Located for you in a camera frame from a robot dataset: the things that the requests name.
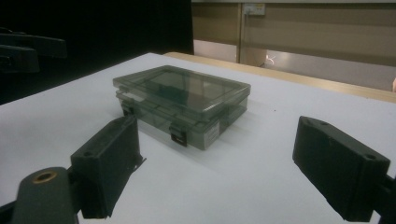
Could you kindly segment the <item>grey transparent compartment box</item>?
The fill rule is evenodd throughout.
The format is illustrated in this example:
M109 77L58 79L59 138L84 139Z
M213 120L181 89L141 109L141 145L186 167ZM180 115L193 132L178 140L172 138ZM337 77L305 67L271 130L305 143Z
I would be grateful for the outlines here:
M247 111L250 86L171 65L116 77L123 113L186 147L208 149Z

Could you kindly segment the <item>wooden cabinet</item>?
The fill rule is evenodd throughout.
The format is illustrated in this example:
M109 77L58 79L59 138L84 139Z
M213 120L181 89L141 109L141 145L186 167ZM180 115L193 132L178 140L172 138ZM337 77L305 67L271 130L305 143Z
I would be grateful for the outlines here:
M396 91L396 0L191 1L198 55Z

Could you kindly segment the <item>white table sheet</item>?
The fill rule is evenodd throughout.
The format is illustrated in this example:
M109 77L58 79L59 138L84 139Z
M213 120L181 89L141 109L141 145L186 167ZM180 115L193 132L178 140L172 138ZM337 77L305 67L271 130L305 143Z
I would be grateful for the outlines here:
M251 87L247 112L207 150L141 125L145 161L107 219L80 224L346 224L294 164L301 116L321 119L389 158L396 175L396 93L242 64L146 54L0 105L0 205L29 174L70 157L121 116L112 81L170 64Z

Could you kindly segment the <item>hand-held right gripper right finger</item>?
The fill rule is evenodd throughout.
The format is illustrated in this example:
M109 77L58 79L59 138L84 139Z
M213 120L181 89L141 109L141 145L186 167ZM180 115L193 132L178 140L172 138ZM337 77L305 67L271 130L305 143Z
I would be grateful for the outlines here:
M301 116L294 163L346 221L391 221L390 160L330 123Z

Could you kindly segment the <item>black curtain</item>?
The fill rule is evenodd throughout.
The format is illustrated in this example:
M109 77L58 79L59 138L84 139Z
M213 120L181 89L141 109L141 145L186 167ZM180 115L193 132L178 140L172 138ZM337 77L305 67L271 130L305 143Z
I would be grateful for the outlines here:
M59 38L67 56L0 72L0 105L153 52L193 53L191 0L0 0L0 29Z

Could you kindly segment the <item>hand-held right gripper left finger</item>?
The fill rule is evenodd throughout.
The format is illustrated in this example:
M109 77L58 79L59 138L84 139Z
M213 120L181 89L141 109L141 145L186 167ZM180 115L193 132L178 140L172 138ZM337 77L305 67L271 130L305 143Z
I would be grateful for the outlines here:
M134 116L110 121L79 148L71 156L71 168L83 217L111 217L131 174L144 160Z

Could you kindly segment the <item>white wall socket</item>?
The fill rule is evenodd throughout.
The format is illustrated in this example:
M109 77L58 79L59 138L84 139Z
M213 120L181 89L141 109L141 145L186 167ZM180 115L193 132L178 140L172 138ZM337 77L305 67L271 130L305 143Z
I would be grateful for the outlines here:
M243 12L245 15L264 16L265 4L245 3L243 5Z

